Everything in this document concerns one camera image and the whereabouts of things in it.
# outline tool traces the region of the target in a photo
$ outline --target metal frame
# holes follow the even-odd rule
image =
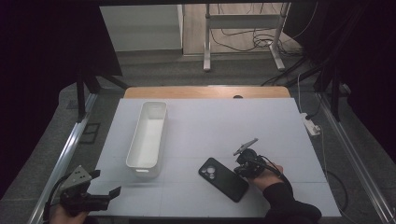
[[[391,209],[387,200],[384,198],[381,190],[378,185],[375,183],[370,173],[368,172],[366,166],[364,165],[359,153],[354,147],[353,143],[350,141],[347,136],[346,131],[344,130],[341,122],[337,121],[335,117],[332,115],[332,111],[330,110],[330,104],[328,100],[323,97],[322,108],[326,114],[327,119],[329,120],[332,128],[334,129],[335,134],[340,139],[341,144],[343,145],[344,151],[355,170],[356,175],[358,176],[361,184],[367,192],[372,204],[378,213],[379,217],[384,224],[396,224],[395,220],[395,211]]]
[[[206,4],[205,14],[205,49],[204,49],[204,71],[210,71],[210,29],[254,29],[269,28],[276,29],[274,40],[269,49],[273,55],[277,70],[284,71],[285,65],[279,56],[277,43],[283,30],[286,15],[290,3],[285,3],[279,15],[210,15],[210,4]]]
[[[53,186],[62,176],[64,176],[64,173],[67,170],[67,166],[70,163],[73,154],[75,152],[75,149],[77,147],[78,140],[81,137],[82,133],[84,132],[88,119],[91,116],[91,111],[96,98],[97,98],[96,94],[89,95],[87,99],[87,103],[85,104],[86,113],[84,115],[84,118],[81,120],[81,122],[77,122],[75,124],[72,132],[70,133],[69,138],[67,139],[67,142],[64,145],[64,149],[62,150],[62,153],[59,156],[59,159],[56,162],[55,167],[53,168],[52,174],[50,175],[46,187],[44,187],[43,192],[41,193],[40,198],[38,199],[38,202],[35,205],[35,209],[33,210],[33,213],[30,216],[28,223],[37,223],[37,224],[42,223],[44,205],[48,197],[50,196],[50,192]]]

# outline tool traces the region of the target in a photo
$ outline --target white plastic container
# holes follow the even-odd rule
[[[165,120],[166,103],[143,103],[126,158],[127,166],[132,168],[135,175],[154,178],[160,174]]]

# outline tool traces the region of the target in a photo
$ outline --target white table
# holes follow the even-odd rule
[[[140,108],[166,102],[166,141],[161,174],[150,181],[126,166]],[[233,170],[233,153],[253,138],[251,148],[281,164],[296,200],[311,203],[324,217],[340,217],[329,185],[292,98],[277,99],[121,99],[92,181],[91,194],[122,186],[108,210],[96,216],[264,217],[269,204],[254,186],[234,203],[198,175],[213,157]]]

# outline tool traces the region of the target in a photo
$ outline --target black phone case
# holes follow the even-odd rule
[[[198,170],[198,173],[236,203],[242,199],[248,190],[246,180],[214,158],[209,158]]]

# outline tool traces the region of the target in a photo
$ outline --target human hand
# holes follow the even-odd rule
[[[280,171],[281,174],[283,174],[283,167],[280,165],[272,165],[272,164],[268,164],[269,166],[272,167],[276,167],[277,170]],[[266,188],[268,188],[269,186],[276,184],[276,183],[283,183],[283,180],[281,180],[279,178],[278,175],[274,174],[274,172],[265,169],[259,176],[257,176],[254,179],[250,179],[251,182],[253,182],[257,188],[259,188],[259,190],[261,192],[263,192]]]
[[[82,224],[87,215],[88,212],[81,212],[76,217],[72,217],[58,204],[50,219],[50,224]]]

